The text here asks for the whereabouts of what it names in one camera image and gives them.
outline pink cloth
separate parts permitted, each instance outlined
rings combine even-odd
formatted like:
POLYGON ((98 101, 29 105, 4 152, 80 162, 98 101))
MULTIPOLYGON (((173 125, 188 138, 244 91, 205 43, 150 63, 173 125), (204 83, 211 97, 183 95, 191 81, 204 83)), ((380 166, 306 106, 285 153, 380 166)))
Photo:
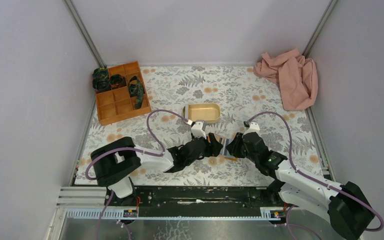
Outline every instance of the pink cloth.
POLYGON ((297 48, 277 57, 269 53, 254 66, 254 74, 280 86, 286 111, 304 110, 314 104, 318 90, 316 64, 305 58, 297 48))

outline wooden compartment organizer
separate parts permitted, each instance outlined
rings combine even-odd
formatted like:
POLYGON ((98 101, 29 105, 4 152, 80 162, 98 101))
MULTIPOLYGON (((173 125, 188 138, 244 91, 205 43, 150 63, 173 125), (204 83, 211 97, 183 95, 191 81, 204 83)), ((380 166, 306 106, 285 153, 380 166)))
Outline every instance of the wooden compartment organizer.
POLYGON ((108 72, 109 77, 116 74, 125 77, 126 84, 133 76, 136 76, 142 83, 145 94, 142 106, 135 109, 136 97, 130 97, 127 85, 119 88, 117 88, 118 86, 111 86, 110 91, 96 93, 96 108, 100 124, 108 125, 151 112, 147 89, 137 61, 109 67, 108 72))

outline white wall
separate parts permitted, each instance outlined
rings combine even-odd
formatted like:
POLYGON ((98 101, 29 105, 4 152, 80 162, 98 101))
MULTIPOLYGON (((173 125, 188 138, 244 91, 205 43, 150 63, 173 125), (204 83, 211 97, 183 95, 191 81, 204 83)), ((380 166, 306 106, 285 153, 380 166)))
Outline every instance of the white wall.
POLYGON ((247 64, 303 51, 330 0, 74 0, 106 64, 247 64))
MULTIPOLYGON (((311 57, 314 111, 334 173, 358 184, 384 218, 384 1, 341 1, 311 57)), ((373 239, 384 239, 384 230, 364 233, 373 239)))
POLYGON ((0 1, 0 240, 44 237, 88 121, 95 67, 62 0, 0 1))

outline beige tray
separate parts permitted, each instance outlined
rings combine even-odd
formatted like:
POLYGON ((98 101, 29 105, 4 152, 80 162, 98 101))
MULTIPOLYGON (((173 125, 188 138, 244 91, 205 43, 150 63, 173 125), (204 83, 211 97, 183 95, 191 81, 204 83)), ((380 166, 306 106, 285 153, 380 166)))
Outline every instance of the beige tray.
POLYGON ((215 124, 220 120, 220 106, 217 103, 188 104, 182 115, 194 122, 204 120, 207 124, 215 124))

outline floral pattern mat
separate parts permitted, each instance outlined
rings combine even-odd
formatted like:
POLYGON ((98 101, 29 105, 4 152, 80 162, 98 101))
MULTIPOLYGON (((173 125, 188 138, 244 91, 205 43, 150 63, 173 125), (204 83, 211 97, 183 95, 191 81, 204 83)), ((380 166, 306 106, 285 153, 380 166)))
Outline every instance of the floral pattern mat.
MULTIPOLYGON (((297 166, 322 175, 306 113, 285 111, 278 86, 255 76, 252 67, 159 66, 142 67, 141 71, 153 110, 168 109, 181 113, 186 104, 217 103, 221 108, 221 118, 218 123, 207 125, 207 134, 211 132, 233 138, 236 132, 245 131, 243 121, 259 112, 273 111, 283 115, 292 131, 292 160, 297 166)), ((96 181, 85 177, 91 152, 124 136, 132 137, 141 147, 158 149, 157 142, 147 130, 146 117, 137 116, 102 126, 95 110, 74 184, 96 185, 96 181)), ((282 120, 271 114, 259 116, 254 121, 259 124, 260 135, 269 149, 287 156, 289 137, 282 120)), ((190 127, 175 115, 156 113, 151 117, 150 126, 166 148, 191 140, 190 127)), ((135 185, 153 186, 264 187, 273 181, 271 177, 262 175, 248 159, 232 161, 221 156, 197 160, 176 173, 140 167, 129 176, 135 185)))

